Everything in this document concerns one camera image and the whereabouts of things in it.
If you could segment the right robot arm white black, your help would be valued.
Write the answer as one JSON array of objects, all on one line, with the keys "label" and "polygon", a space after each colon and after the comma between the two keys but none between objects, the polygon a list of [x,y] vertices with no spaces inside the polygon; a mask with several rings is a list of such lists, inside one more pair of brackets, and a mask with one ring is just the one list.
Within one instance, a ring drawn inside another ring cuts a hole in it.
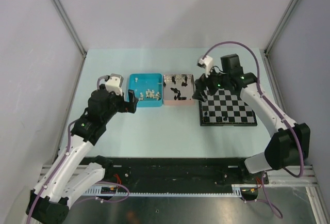
[{"label": "right robot arm white black", "polygon": [[212,57],[206,55],[197,61],[197,66],[205,69],[205,73],[195,81],[193,98],[206,102],[205,90],[211,95],[219,89],[228,90],[252,109],[270,135],[264,152],[244,160],[243,167],[238,170],[239,180],[251,183],[259,172],[286,170],[294,164],[300,164],[296,177],[301,177],[309,152],[309,126],[297,123],[274,104],[262,89],[259,77],[251,72],[244,73],[237,54],[221,57],[221,64],[223,71],[216,72]]}]

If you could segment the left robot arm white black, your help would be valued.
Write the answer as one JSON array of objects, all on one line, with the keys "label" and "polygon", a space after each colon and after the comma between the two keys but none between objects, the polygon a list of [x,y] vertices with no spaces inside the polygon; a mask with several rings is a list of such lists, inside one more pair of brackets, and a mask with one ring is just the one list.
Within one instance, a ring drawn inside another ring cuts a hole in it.
[{"label": "left robot arm white black", "polygon": [[114,170],[104,157],[90,163],[75,178],[77,166],[105,133],[106,125],[116,113],[135,113],[138,99],[133,90],[128,100],[114,91],[98,89],[91,93],[83,114],[68,125],[68,143],[46,175],[30,191],[26,223],[63,223],[74,203],[91,186],[113,179]]}]

